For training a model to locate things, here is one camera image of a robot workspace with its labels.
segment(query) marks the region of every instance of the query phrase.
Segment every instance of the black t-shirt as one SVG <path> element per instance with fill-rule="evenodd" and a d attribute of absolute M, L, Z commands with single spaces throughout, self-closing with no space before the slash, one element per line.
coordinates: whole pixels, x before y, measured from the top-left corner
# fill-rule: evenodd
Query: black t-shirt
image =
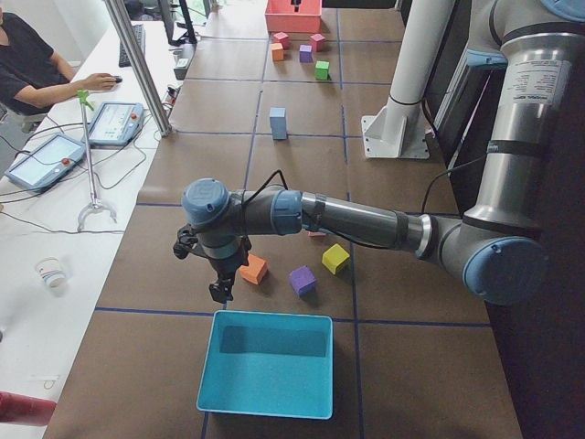
<path fill-rule="evenodd" d="M 27 85 L 42 89 L 69 82 L 50 61 L 53 48 L 14 14 L 4 13 L 2 28 L 10 46 L 0 45 L 0 102 L 23 114 L 48 112 L 50 107 L 37 108 L 14 98 Z"/>

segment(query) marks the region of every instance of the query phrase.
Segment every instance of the white pillar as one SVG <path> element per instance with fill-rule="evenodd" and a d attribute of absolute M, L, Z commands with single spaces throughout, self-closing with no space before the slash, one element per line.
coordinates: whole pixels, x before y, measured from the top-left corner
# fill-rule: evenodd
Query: white pillar
<path fill-rule="evenodd" d="M 428 158 L 422 100 L 454 0 L 413 0 L 388 103 L 362 116 L 367 157 Z"/>

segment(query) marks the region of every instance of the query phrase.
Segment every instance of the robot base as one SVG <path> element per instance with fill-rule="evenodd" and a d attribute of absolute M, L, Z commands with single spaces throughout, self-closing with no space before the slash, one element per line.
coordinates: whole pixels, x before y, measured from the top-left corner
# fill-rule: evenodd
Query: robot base
<path fill-rule="evenodd" d="M 396 129 L 386 129 L 387 107 L 376 116 L 362 116 L 362 135 L 366 157 L 371 158 L 429 158 L 429 148 L 424 141 L 425 123 L 420 117 L 416 123 L 400 116 Z"/>

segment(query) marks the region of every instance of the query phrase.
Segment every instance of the teal plastic bin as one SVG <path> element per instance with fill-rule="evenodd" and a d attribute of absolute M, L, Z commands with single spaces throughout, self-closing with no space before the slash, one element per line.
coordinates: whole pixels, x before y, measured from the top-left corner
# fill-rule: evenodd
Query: teal plastic bin
<path fill-rule="evenodd" d="M 217 311 L 197 408 L 329 419 L 333 414 L 331 318 Z"/>

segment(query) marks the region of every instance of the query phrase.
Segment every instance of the white desk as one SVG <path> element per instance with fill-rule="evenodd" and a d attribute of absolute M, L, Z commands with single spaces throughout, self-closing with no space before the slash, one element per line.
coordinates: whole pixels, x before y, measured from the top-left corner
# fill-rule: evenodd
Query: white desk
<path fill-rule="evenodd" d="M 178 85 L 173 72 L 175 63 L 168 51 L 162 22 L 145 22 L 144 25 L 146 61 L 162 98 L 168 84 Z M 118 47 L 118 36 L 111 28 L 77 77 L 103 71 L 120 75 L 123 78 L 121 84 L 112 91 L 93 93 L 89 101 L 96 105 L 104 101 L 140 102 L 146 106 L 132 68 L 118 67 Z M 49 117 L 59 124 L 80 122 L 79 101 L 72 99 L 55 105 Z M 146 155 L 144 162 L 118 186 L 110 190 L 98 186 L 99 198 L 114 206 L 117 223 L 112 221 L 108 212 L 91 214 L 86 218 L 85 230 L 125 229 L 160 137 L 152 118 L 147 117 L 147 120 L 149 122 L 136 141 Z M 54 123 L 46 119 L 39 130 L 51 126 Z M 83 136 L 80 127 L 66 128 L 66 133 L 78 139 Z M 27 149 L 43 140 L 46 136 L 41 134 L 27 145 Z M 95 150 L 92 152 L 93 161 L 96 163 L 112 153 L 112 150 Z M 107 187 L 143 158 L 129 145 L 94 169 Z M 80 168 L 71 172 L 72 176 L 77 174 L 81 174 Z M 6 177 L 0 180 L 1 194 L 19 189 Z M 0 197 L 0 202 L 27 195 L 30 194 Z M 78 214 L 89 202 L 89 180 L 87 173 L 82 173 L 77 178 L 59 183 L 40 197 L 5 204 L 4 212 L 52 230 L 75 231 Z M 0 215 L 0 330 L 4 333 L 0 343 L 0 391 L 53 401 L 59 399 L 121 239 L 121 233 L 47 233 Z M 68 276 L 67 282 L 55 289 L 43 285 L 34 268 L 38 261 L 49 256 L 61 261 Z M 44 431 L 45 427 L 0 423 L 0 437 L 3 438 L 39 438 Z"/>

